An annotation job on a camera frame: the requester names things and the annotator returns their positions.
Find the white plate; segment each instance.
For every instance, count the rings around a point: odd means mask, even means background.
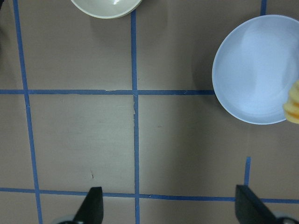
[[[299,78],[299,22],[281,15],[253,18],[222,42],[212,80],[222,106],[252,124],[285,120],[283,104]]]
[[[132,12],[142,0],[71,0],[88,15],[101,19],[119,18]]]

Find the bowl rim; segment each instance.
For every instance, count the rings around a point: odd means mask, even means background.
[[[283,118],[283,119],[279,119],[279,120],[275,120],[275,121],[271,121],[271,122],[263,122],[263,123],[259,123],[259,122],[254,122],[254,121],[250,121],[250,120],[245,120],[243,118],[240,118],[239,116],[233,114],[225,105],[224,103],[218,98],[218,94],[220,95],[220,93],[218,92],[217,88],[215,88],[215,83],[216,83],[216,78],[215,78],[215,65],[217,63],[217,59],[218,59],[218,55],[219,55],[219,52],[221,51],[223,45],[225,44],[226,40],[228,38],[230,38],[230,36],[236,32],[240,27],[246,25],[247,23],[250,23],[254,20],[260,20],[260,19],[264,19],[266,17],[276,17],[276,18],[281,18],[281,19],[287,19],[287,20],[291,20],[291,21],[294,21],[296,22],[298,25],[299,25],[299,21],[294,19],[294,18],[291,18],[289,16],[285,16],[285,15],[278,15],[278,14],[269,14],[269,15],[261,15],[261,16],[258,16],[258,17],[254,17],[252,19],[249,19],[243,23],[241,23],[240,25],[238,25],[236,28],[234,28],[225,38],[224,40],[222,41],[221,45],[219,46],[218,50],[217,50],[217,53],[214,57],[214,61],[213,61],[213,66],[212,66],[212,84],[213,84],[213,89],[214,89],[214,92],[215,92],[215,95],[218,99],[218,101],[220,102],[220,104],[222,105],[222,107],[228,112],[230,113],[231,115],[233,115],[235,118],[238,118],[239,120],[242,120],[244,122],[247,122],[247,123],[250,123],[250,124],[255,124],[255,125],[271,125],[271,124],[275,124],[275,123],[279,123],[279,122],[282,122],[284,120],[286,120],[286,118]]]
[[[135,8],[137,8],[139,6],[139,4],[142,2],[142,0],[138,0],[132,7],[130,7],[128,10],[120,13],[120,14],[116,14],[116,15],[113,15],[113,16],[102,16],[102,15],[95,15],[95,14],[92,14],[86,10],[84,10],[81,6],[79,6],[75,0],[71,0],[72,3],[78,8],[80,9],[82,12],[92,16],[92,17],[96,17],[96,18],[100,18],[100,19],[116,19],[116,18],[120,18],[120,17],[123,17],[129,13],[131,13]]]

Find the yellow object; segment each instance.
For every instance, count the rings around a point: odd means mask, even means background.
[[[299,80],[294,83],[289,91],[288,101],[284,104],[285,118],[299,124]]]

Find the blue grid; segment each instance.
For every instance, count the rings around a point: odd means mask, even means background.
[[[24,53],[21,37],[21,26],[19,18],[18,0],[13,0],[14,3],[14,18],[17,33],[21,76],[23,82],[23,90],[0,90],[0,94],[22,94],[24,95],[26,105],[26,116],[28,124],[28,135],[30,143],[31,161],[33,169],[34,189],[16,189],[16,188],[1,188],[2,192],[19,192],[31,193],[36,196],[36,207],[38,213],[38,222],[43,224],[42,208],[40,202],[40,194],[54,195],[75,195],[86,196],[87,192],[77,191],[56,191],[56,190],[41,190],[38,185],[36,157],[34,148],[34,139],[31,123],[31,111],[29,95],[33,94],[80,94],[80,95],[133,95],[134,98],[134,152],[135,152],[135,193],[104,193],[105,197],[129,197],[135,199],[135,223],[140,223],[140,198],[161,199],[161,200],[180,200],[180,201],[225,201],[234,202],[234,197],[208,197],[208,196],[168,196],[168,195],[146,195],[139,192],[139,130],[138,130],[138,99],[139,95],[214,95],[213,90],[138,90],[137,88],[137,64],[136,64],[136,11],[131,13],[131,56],[132,56],[132,90],[29,90],[27,85],[26,68],[24,61]],[[267,0],[261,0],[260,15],[266,14]],[[244,184],[249,185],[251,158],[247,157],[244,171]],[[265,203],[299,203],[295,199],[262,199]]]

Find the white bowl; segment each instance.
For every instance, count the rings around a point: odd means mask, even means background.
[[[71,0],[88,15],[101,19],[119,18],[132,12],[142,0]]]
[[[281,15],[253,18],[222,42],[212,81],[222,106],[252,124],[285,120],[283,104],[299,78],[299,21]]]

